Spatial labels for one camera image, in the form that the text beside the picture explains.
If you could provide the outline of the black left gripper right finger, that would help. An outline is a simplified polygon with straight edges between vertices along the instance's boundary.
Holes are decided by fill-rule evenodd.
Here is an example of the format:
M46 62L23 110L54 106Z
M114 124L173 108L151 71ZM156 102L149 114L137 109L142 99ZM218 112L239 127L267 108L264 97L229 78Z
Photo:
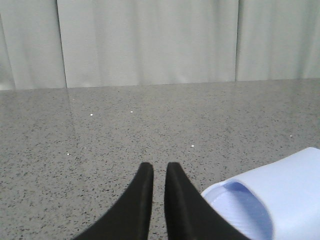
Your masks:
M167 165L164 214L169 240L246 240L191 183L178 162Z

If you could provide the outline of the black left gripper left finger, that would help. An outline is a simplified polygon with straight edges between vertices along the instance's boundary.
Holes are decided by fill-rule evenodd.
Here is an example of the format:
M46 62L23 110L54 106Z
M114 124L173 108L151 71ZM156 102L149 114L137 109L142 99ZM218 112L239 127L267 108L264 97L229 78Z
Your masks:
M76 240L147 240L153 203L154 169L143 162L115 204Z

